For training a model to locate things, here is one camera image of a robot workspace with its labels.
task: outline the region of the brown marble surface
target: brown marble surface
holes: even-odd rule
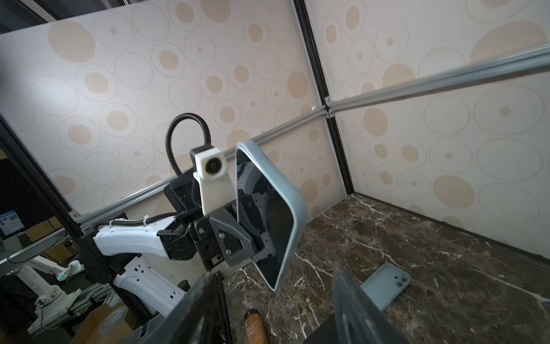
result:
[[[384,311],[411,343],[550,343],[550,265],[352,195],[304,231],[281,290],[253,264],[224,282],[233,339],[260,311],[271,344],[303,343],[332,313],[332,271],[358,283],[385,262],[410,286]]]

